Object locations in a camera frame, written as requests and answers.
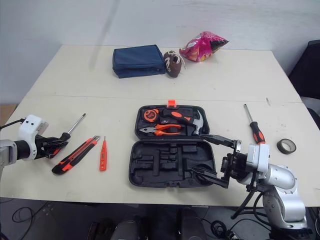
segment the white table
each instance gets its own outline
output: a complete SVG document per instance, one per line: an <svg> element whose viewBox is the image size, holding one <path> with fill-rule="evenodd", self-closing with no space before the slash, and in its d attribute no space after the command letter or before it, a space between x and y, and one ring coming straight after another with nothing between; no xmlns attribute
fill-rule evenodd
<svg viewBox="0 0 320 240"><path fill-rule="evenodd" d="M295 172L306 206L320 205L317 158L320 132L271 52L221 49L208 61L187 61L187 70L176 79L166 75L118 79L112 72L113 48L101 47L95 68L89 68L90 52L94 50L93 46L63 46L9 119L10 122L28 114L40 116L49 122L43 136L58 137L87 113L67 147L55 158L19 160L5 167L0 185L2 197L239 206L247 192L244 185L233 179L229 189L217 185L147 188L130 184L129 159L132 145L138 141L134 126L139 107L177 99L179 105L204 108L210 133L241 139L242 152L254 143L243 108L247 103L270 144L270 162L287 165ZM142 86L150 91L141 92ZM14 125L3 129L1 139L15 140L18 128L19 125ZM70 172L52 174L56 163L93 135L106 135L107 171L99 171L100 141ZM282 138L292 139L297 145L296 152L280 153L276 143ZM231 149L215 145L212 148L219 171L222 157Z"/></svg>

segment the blue pouch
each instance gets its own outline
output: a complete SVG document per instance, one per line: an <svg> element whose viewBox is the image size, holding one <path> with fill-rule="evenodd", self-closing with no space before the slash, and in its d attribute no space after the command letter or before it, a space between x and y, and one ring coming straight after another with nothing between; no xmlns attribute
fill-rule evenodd
<svg viewBox="0 0 320 240"><path fill-rule="evenodd" d="M165 61L157 45L113 50L112 69L120 79L166 72Z"/></svg>

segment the hammer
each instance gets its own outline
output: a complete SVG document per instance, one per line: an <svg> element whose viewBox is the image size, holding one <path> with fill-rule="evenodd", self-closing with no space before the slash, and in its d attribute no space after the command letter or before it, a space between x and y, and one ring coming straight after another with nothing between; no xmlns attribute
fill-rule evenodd
<svg viewBox="0 0 320 240"><path fill-rule="evenodd" d="M192 124L195 125L195 130L193 131L192 135L199 135L200 128L204 126L204 119L202 118L202 115L199 112L199 110L198 110L198 113L200 118L199 119L194 118L192 122Z"/></svg>
<svg viewBox="0 0 320 240"><path fill-rule="evenodd" d="M204 119L202 118L202 115L200 111L198 110L199 113L199 119L190 117L190 116L185 116L181 112L178 111L169 111L169 110L164 110L162 112L162 115L164 117L172 117L174 119L177 119L179 122L186 123L188 125L194 125L195 130L193 131L192 135L199 135L200 128L204 126Z"/></svg>

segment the pliers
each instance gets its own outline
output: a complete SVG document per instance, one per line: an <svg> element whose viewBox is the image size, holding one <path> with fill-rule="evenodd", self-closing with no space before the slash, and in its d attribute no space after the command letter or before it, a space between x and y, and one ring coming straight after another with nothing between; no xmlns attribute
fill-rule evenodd
<svg viewBox="0 0 320 240"><path fill-rule="evenodd" d="M154 135L156 135L156 136L178 135L181 133L181 132L164 132L163 131L163 130L166 130L169 128L181 129L181 125L178 125L178 124L165 124L165 125L157 124L157 125L155 125L155 127L144 127L144 128L140 128L139 130L144 133L154 133Z"/></svg>

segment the pink chip bag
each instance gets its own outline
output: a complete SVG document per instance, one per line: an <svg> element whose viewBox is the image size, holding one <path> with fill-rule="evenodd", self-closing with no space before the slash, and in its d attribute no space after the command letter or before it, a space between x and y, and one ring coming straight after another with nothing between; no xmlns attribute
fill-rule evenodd
<svg viewBox="0 0 320 240"><path fill-rule="evenodd" d="M191 61L202 62L228 42L210 31L203 31L189 41L185 47L180 48L179 52L180 55Z"/></svg>

